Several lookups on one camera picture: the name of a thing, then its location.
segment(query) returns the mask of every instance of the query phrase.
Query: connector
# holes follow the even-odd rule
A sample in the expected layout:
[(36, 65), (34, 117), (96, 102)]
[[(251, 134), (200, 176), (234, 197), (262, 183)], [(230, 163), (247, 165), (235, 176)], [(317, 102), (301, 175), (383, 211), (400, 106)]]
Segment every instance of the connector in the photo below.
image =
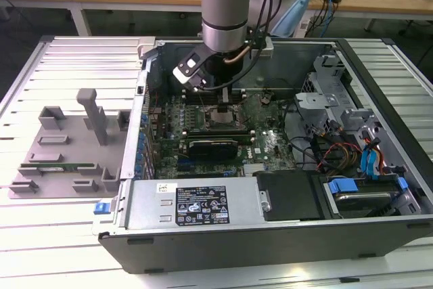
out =
[(342, 130), (343, 130), (341, 124), (338, 123), (338, 122), (335, 121), (335, 120), (330, 120), (330, 122), (329, 122), (329, 126), (330, 126), (331, 129), (333, 129), (334, 131), (342, 131)]
[(372, 150), (379, 143), (380, 143), (380, 139), (376, 137), (376, 138), (374, 138), (373, 140), (370, 141), (370, 143), (365, 147), (365, 149)]

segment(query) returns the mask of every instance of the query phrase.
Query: power supply label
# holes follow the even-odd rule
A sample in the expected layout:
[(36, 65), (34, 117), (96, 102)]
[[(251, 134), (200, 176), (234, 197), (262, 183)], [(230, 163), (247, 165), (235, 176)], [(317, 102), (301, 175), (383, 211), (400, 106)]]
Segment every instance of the power supply label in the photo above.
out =
[(230, 223), (225, 186), (178, 187), (176, 224), (179, 226)]

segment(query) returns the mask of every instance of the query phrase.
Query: blue plastic latch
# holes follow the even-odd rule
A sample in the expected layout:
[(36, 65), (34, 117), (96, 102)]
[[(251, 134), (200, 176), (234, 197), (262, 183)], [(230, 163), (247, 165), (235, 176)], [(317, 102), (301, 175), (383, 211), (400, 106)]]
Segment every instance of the blue plastic latch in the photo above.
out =
[(405, 189), (407, 189), (409, 187), (407, 185), (407, 182), (406, 182), (406, 180), (405, 180), (404, 177), (399, 177), (398, 178), (398, 184), (400, 185), (400, 187), (401, 187), (402, 190), (405, 190)]
[(333, 179), (328, 184), (332, 194), (340, 192), (358, 192), (358, 187), (354, 179)]
[(95, 204), (95, 210), (93, 210), (94, 215), (109, 215), (110, 212), (110, 203), (106, 202), (98, 202)]

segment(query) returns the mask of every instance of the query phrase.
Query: blue drive bracket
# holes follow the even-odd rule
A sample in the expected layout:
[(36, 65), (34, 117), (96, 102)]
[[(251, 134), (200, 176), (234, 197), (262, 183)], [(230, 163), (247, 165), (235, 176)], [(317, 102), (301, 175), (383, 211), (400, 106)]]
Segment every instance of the blue drive bracket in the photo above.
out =
[(332, 194), (341, 192), (358, 192), (354, 179), (333, 179), (328, 183)]

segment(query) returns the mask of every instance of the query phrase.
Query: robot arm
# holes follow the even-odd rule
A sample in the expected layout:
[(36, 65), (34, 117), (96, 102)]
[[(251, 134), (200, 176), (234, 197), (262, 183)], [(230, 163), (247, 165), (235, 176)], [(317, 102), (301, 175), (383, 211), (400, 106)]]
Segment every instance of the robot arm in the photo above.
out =
[[(288, 17), (294, 4), (306, 9), (308, 0), (202, 0), (204, 43), (179, 62), (173, 74), (182, 84), (194, 90), (217, 90), (227, 87), (238, 80), (239, 76), (246, 74), (241, 73), (241, 59), (254, 42), (252, 40), (245, 46), (247, 25), (257, 25), (260, 13), (262, 20), (259, 24), (264, 25), (267, 22), (267, 15), (263, 13), (273, 12), (273, 19), (268, 22), (267, 31), (279, 36), (288, 36), (288, 33), (292, 34), (294, 30), (294, 24), (288, 24), (288, 21), (295, 21), (297, 25), (304, 12), (301, 11), (300, 17), (298, 14), (295, 19), (293, 15)], [(216, 87), (206, 87), (203, 70), (214, 76)]]

